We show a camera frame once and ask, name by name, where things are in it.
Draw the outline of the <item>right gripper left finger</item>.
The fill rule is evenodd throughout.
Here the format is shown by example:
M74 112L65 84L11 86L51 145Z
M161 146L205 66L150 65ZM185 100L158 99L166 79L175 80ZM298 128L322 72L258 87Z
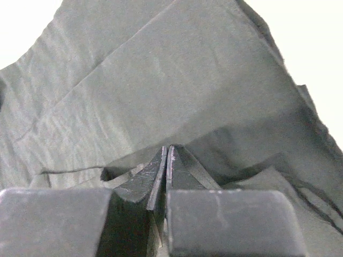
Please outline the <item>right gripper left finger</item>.
M1 256L156 256L168 148L116 188L1 191Z

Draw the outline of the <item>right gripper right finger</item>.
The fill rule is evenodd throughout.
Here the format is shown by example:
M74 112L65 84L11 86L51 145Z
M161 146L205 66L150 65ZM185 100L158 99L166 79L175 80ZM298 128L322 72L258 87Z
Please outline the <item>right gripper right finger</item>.
M170 256L306 256L288 199L278 191L221 190L187 171L176 146L166 170Z

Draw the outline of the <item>black long sleeve shirt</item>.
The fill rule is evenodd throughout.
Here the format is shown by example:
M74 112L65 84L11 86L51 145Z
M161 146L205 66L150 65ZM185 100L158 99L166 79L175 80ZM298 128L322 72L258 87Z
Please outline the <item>black long sleeve shirt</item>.
M1 188L101 187L163 145L223 188L278 190L342 256L342 151L244 1L63 1L1 70Z

